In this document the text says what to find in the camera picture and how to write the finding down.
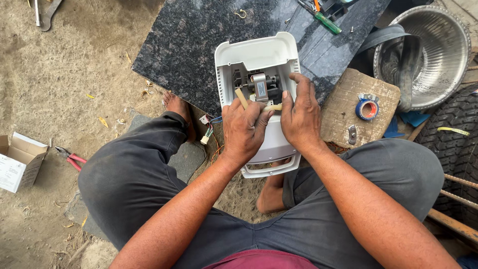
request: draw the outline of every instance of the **electrical connector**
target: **electrical connector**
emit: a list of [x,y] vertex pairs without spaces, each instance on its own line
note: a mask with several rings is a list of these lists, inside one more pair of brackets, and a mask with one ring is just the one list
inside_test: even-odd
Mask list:
[[201,144],[207,145],[207,142],[208,142],[208,141],[209,141],[209,137],[203,136],[203,138],[201,139]]
[[200,118],[199,118],[199,120],[200,120],[200,121],[201,121],[201,122],[202,122],[204,125],[206,125],[206,124],[208,124],[208,123],[209,123],[209,122],[207,121],[207,117],[206,117],[206,115],[204,115],[204,116],[200,117]]

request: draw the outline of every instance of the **cardboard box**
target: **cardboard box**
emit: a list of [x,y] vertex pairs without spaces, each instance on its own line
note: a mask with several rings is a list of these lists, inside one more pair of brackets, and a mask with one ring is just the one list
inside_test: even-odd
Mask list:
[[17,132],[10,146],[8,136],[0,136],[0,188],[13,193],[35,182],[48,146]]

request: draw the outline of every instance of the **maroon shirt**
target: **maroon shirt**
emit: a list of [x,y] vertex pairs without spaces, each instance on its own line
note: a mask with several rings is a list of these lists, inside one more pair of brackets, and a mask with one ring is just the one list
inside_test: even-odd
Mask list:
[[233,254],[203,269],[318,269],[301,256],[278,250],[253,249]]

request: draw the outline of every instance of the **sandy ground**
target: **sandy ground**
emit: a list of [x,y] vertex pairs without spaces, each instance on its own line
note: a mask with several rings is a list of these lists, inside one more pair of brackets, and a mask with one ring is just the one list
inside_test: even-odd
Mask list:
[[[54,146],[88,159],[116,132],[125,131],[131,109],[150,117],[160,115],[162,89],[153,86],[149,88],[153,94],[140,96],[145,81],[131,71],[126,52],[134,59],[163,1],[65,0],[49,32],[35,26],[34,10],[26,0],[0,1],[2,134],[16,131],[46,144],[53,138]],[[39,2],[46,10],[49,2]],[[116,124],[117,119],[127,124]],[[200,138],[205,128],[199,129]],[[209,161],[215,148],[212,143],[206,147]],[[109,242],[87,235],[78,225],[65,227],[71,222],[63,216],[64,202],[77,190],[77,176],[70,164],[49,150],[33,187],[16,194],[0,189],[0,267],[108,267],[117,253]],[[235,176],[215,206],[253,223],[273,217],[261,215],[255,207],[264,181]],[[85,242],[83,255],[68,263]]]

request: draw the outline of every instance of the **dark gray pants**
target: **dark gray pants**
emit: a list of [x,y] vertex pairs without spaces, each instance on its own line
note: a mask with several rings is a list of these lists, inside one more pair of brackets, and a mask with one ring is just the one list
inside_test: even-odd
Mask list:
[[[167,165],[186,140],[186,128],[181,116],[165,112],[104,145],[83,166],[78,177],[82,197],[117,249],[186,187]],[[374,141],[341,157],[420,221],[443,185],[436,156],[406,140]],[[202,268],[248,249],[296,254],[320,269],[381,267],[348,230],[313,169],[285,175],[283,201],[290,210],[259,224],[211,209],[175,268]]]

